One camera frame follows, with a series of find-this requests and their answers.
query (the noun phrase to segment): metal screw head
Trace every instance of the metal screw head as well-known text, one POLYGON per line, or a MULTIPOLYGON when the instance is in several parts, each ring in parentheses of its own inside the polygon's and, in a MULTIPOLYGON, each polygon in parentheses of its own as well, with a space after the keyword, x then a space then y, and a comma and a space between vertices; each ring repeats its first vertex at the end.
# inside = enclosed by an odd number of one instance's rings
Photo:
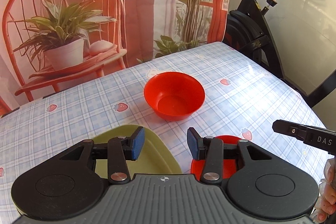
POLYGON ((111 179, 113 179, 115 181, 123 181, 126 178, 127 178, 127 175, 125 173, 121 173, 121 172, 113 173, 111 175, 111 179))
POLYGON ((203 178, 205 178, 206 180, 214 181, 214 180, 218 180, 219 179, 219 175, 217 173, 209 172, 209 173, 205 173, 203 175, 203 178))

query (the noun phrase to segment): plastic glove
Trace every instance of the plastic glove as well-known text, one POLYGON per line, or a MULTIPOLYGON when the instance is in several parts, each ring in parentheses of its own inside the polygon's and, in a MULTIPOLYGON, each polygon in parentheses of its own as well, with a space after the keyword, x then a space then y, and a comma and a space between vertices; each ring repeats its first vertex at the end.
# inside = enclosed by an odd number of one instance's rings
POLYGON ((320 196, 315 204, 315 211, 310 218, 316 223, 324 222, 336 211, 336 176, 335 158, 327 160, 324 166, 324 177, 319 185, 320 196))

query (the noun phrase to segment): tablecloth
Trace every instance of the tablecloth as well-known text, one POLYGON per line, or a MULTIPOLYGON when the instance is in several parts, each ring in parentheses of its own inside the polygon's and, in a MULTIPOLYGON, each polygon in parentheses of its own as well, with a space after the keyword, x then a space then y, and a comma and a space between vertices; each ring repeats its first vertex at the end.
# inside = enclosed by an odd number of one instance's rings
POLYGON ((0 223, 18 217, 11 200, 15 178, 73 144, 122 124, 156 132, 186 173, 192 160, 186 132, 194 127, 202 137, 235 135, 251 140, 319 181, 327 152, 274 133, 276 119, 324 127, 297 92, 220 42, 35 100, 0 119, 0 223), (204 87, 203 106, 186 120, 162 120, 143 97, 148 79, 164 71, 187 73, 204 87))

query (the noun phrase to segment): green plastic tray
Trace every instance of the green plastic tray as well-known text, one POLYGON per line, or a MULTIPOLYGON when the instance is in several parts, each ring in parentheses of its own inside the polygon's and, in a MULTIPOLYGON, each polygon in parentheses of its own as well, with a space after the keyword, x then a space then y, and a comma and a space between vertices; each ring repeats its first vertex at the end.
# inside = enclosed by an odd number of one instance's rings
MULTIPOLYGON (((95 143, 107 143, 117 136, 129 137, 137 129, 137 124, 119 126, 93 138, 95 143)), ((145 143, 138 160, 127 161, 131 178, 135 173, 140 174, 182 174, 180 165, 169 151, 164 142, 152 130, 145 129, 145 143)), ((107 178, 107 160, 97 160, 95 172, 101 178, 107 178)))

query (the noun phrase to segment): black knob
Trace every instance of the black knob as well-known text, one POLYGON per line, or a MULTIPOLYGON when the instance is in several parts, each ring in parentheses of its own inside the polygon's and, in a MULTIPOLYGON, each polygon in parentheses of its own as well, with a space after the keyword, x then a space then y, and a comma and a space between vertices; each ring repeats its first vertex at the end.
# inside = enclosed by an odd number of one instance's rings
POLYGON ((278 4, 276 0, 266 0, 266 2, 272 7, 278 4))

